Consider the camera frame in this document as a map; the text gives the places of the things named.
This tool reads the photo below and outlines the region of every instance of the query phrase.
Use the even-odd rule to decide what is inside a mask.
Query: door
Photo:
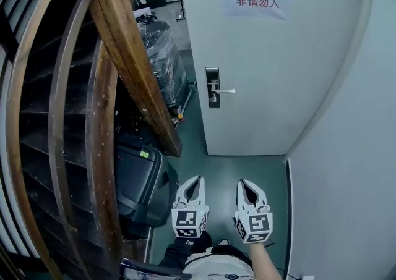
[[[291,0],[286,20],[225,16],[221,0],[184,0],[210,155],[285,154],[340,69],[362,0]],[[210,108],[207,67],[218,67]]]

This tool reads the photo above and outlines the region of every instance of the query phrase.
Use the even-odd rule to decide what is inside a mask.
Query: white shirt
[[[192,280],[254,280],[253,270],[247,263],[227,255],[193,254],[187,259],[183,272],[191,274]]]

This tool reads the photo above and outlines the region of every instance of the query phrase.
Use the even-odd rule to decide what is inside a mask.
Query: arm
[[[249,251],[256,280],[282,280],[263,243],[250,244]]]

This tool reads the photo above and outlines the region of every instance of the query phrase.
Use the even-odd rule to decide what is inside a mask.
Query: floor
[[[175,21],[180,3],[155,9],[158,19],[170,24],[176,44],[181,49],[181,57],[187,77],[194,78],[191,45],[185,20]],[[206,203],[209,206],[207,231],[214,242],[227,237],[235,247],[247,252],[238,232],[233,226],[232,217],[236,211],[236,184],[239,179],[247,179],[262,187],[273,212],[274,245],[268,252],[277,268],[285,265],[288,239],[288,187],[283,156],[221,157],[208,156],[205,146],[204,128],[200,113],[198,94],[195,93],[184,113],[185,121],[178,127],[183,143],[180,158],[170,158],[183,184],[194,176],[205,178]],[[154,231],[150,262],[158,264],[169,243],[174,241],[171,220]]]

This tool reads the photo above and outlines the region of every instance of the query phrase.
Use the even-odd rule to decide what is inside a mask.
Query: green floor
[[[186,112],[185,122],[178,131],[183,143],[180,158],[170,158],[183,184],[194,176],[205,178],[206,204],[209,206],[209,220],[206,225],[214,242],[222,237],[229,238],[231,245],[247,252],[232,217],[236,211],[236,184],[239,179],[253,181],[265,191],[273,212],[273,233],[275,242],[268,252],[277,268],[283,268],[288,238],[288,188],[283,156],[221,157],[208,156],[205,146],[202,116],[198,94],[193,94]],[[154,231],[150,262],[158,264],[169,243],[174,241],[171,219],[165,226]]]

